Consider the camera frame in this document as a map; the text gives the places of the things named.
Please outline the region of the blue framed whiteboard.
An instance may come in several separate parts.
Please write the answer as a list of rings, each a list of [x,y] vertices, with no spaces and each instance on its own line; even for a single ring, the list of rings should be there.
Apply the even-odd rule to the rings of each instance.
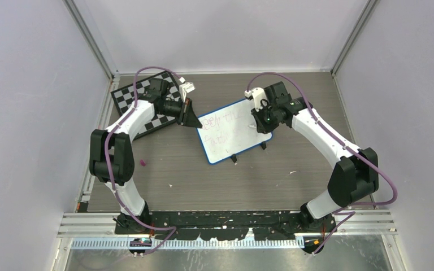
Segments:
[[[241,99],[198,117],[202,128],[197,129],[209,164],[219,163],[272,139],[273,133],[262,134],[255,125],[251,110],[254,103]]]

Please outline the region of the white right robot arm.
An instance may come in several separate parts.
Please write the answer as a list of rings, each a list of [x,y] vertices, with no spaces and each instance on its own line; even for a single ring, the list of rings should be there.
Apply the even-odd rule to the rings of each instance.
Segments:
[[[301,229],[315,231],[331,213],[347,207],[379,188],[376,152],[347,141],[303,97],[292,98],[283,82],[244,92],[254,103],[251,115],[257,132],[267,134],[285,124],[299,132],[327,159],[333,171],[326,190],[301,206],[297,221]]]

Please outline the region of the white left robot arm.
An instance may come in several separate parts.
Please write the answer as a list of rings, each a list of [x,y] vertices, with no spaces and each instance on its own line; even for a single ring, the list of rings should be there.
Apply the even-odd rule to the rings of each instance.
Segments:
[[[94,130],[90,136],[90,174],[111,190],[120,205],[119,218],[138,234],[150,229],[151,219],[148,204],[132,179],[135,168],[132,141],[156,114],[173,117],[181,126],[202,127],[187,96],[195,89],[194,84],[183,78],[179,81],[180,98],[173,100],[167,99],[167,80],[150,79],[143,93],[134,92],[134,100],[125,114],[106,129]]]

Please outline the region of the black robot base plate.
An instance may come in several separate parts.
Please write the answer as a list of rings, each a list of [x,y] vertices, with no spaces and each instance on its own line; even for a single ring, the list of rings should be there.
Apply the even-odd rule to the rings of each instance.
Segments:
[[[115,234],[144,234],[157,240],[241,241],[252,233],[257,241],[290,240],[297,233],[315,233],[322,236],[336,226],[327,215],[314,222],[303,221],[293,211],[154,211],[143,215],[142,226],[131,216],[119,214]]]

